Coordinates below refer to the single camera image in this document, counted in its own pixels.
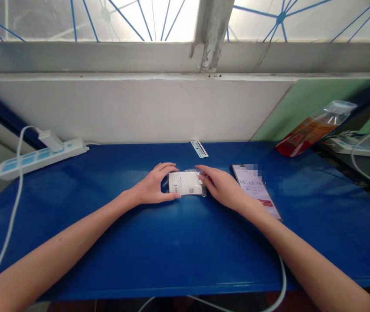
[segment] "power cord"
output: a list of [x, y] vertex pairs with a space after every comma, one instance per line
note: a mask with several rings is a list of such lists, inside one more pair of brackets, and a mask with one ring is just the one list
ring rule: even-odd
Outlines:
[[357, 144], [355, 144], [354, 145], [354, 147], [353, 147], [353, 149], [352, 149], [352, 151], [351, 151], [351, 161], [352, 161], [352, 163], [353, 163], [353, 165], [354, 165], [354, 167], [355, 167], [355, 169], [359, 172], [359, 173], [361, 173], [363, 176], [365, 176], [367, 179], [369, 179], [370, 180], [370, 177], [367, 175], [367, 174], [365, 174], [359, 167], [358, 167], [358, 165], [356, 164], [356, 162], [355, 162], [355, 159], [354, 159], [354, 151], [355, 151], [355, 149], [362, 143], [362, 142], [364, 142], [365, 140], [367, 140], [368, 138], [370, 137], [370, 134], [369, 135], [367, 135], [367, 136], [365, 136], [364, 138], [362, 138], [360, 141], [358, 141], [357, 142]]
[[17, 190], [16, 200], [14, 201], [13, 210], [11, 212], [11, 218], [10, 218], [10, 223], [8, 225], [6, 240], [4, 241], [3, 249], [0, 253], [0, 265], [1, 265], [1, 262], [3, 261], [4, 254], [6, 253], [8, 243], [10, 242], [11, 232], [13, 231], [14, 219], [16, 217], [17, 207], [19, 205], [21, 191], [23, 189], [23, 170], [21, 168], [20, 151], [21, 151], [21, 146], [22, 146], [22, 143], [23, 143], [24, 132], [29, 128], [35, 128], [37, 132], [41, 132], [41, 130], [39, 128], [35, 127], [35, 126], [26, 126], [20, 131], [19, 145], [17, 147], [17, 153], [16, 153], [16, 155], [17, 155], [17, 164], [18, 164], [19, 172], [20, 172], [19, 187], [18, 187], [18, 190]]
[[138, 312], [141, 312], [147, 305], [148, 305], [148, 303], [150, 302], [150, 301], [152, 301], [154, 298], [156, 298], [156, 297], [151, 297], [150, 299], [148, 299], [145, 303], [144, 303], [144, 305], [142, 305], [141, 306], [141, 308], [138, 310]]
[[[277, 307], [279, 307], [279, 305], [282, 303], [282, 301], [283, 301], [283, 299], [284, 299], [284, 297], [285, 297], [285, 294], [286, 294], [286, 288], [287, 288], [286, 270], [285, 270], [285, 264], [284, 264], [283, 259], [282, 259], [282, 257], [281, 257], [280, 255], [279, 255], [279, 260], [280, 260], [280, 265], [281, 265], [281, 267], [282, 267], [282, 280], [283, 280], [283, 283], [282, 283], [282, 284], [283, 284], [283, 285], [282, 285], [282, 291], [280, 292], [280, 295], [279, 295], [279, 297], [277, 298], [276, 302], [275, 302], [275, 303], [273, 303], [270, 307], [268, 307], [267, 309], [265, 309], [265, 310], [263, 310], [263, 311], [261, 311], [261, 312], [272, 312], [272, 311], [276, 310], [276, 309], [277, 309]], [[208, 302], [208, 301], [202, 300], [202, 299], [200, 299], [200, 298], [198, 298], [198, 297], [194, 297], [194, 296], [190, 296], [190, 295], [188, 295], [187, 297], [192, 298], [192, 299], [194, 299], [194, 300], [197, 300], [197, 301], [199, 301], [199, 302], [205, 303], [206, 305], [209, 305], [209, 306], [211, 306], [211, 307], [214, 307], [214, 308], [216, 308], [216, 309], [218, 309], [218, 310], [220, 310], [220, 311], [224, 311], [224, 312], [233, 312], [232, 310], [228, 310], [228, 309], [222, 308], [222, 307], [220, 307], [220, 306], [218, 306], [218, 305], [215, 305], [215, 304], [210, 303], [210, 302]], [[142, 310], [147, 306], [147, 304], [148, 304], [150, 301], [152, 301], [154, 298], [155, 298], [155, 297], [151, 297], [150, 299], [148, 299], [148, 300], [144, 303], [144, 305], [142, 305], [142, 306], [141, 306], [141, 308], [138, 310], [138, 312], [141, 312], [141, 311], [142, 311]]]

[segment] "charger plug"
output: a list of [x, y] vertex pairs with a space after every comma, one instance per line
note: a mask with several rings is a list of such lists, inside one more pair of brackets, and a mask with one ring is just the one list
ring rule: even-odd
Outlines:
[[53, 152], [63, 149], [63, 142], [51, 130], [39, 131], [39, 140]]

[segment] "small package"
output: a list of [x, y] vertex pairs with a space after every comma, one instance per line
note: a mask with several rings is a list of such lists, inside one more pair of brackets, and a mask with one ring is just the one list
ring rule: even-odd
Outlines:
[[185, 170], [169, 173], [169, 193], [206, 196], [206, 188], [199, 179], [199, 170]]

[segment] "plastic bottle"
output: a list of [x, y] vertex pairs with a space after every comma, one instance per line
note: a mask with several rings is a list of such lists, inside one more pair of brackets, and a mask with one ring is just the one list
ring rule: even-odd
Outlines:
[[356, 107], [350, 102], [332, 101], [292, 130], [276, 145], [276, 149], [288, 157], [299, 155], [341, 125]]

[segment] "power strip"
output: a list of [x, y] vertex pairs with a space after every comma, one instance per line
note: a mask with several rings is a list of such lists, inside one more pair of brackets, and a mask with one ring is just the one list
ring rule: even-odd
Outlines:
[[[351, 155], [351, 151], [353, 150], [355, 144], [350, 144], [347, 142], [344, 142], [341, 139], [332, 138], [325, 141], [326, 143], [329, 143], [329, 147], [339, 153], [339, 154], [349, 154]], [[370, 149], [365, 149], [362, 146], [357, 146], [354, 150], [354, 155], [359, 156], [370, 156]]]
[[[32, 153], [20, 156], [21, 168], [24, 173], [43, 168], [57, 163], [69, 157], [77, 156], [89, 150], [81, 138], [67, 141], [63, 144], [63, 149], [58, 152], [44, 148]], [[0, 179], [12, 180], [19, 176], [19, 166], [17, 158], [11, 158], [0, 164]]]

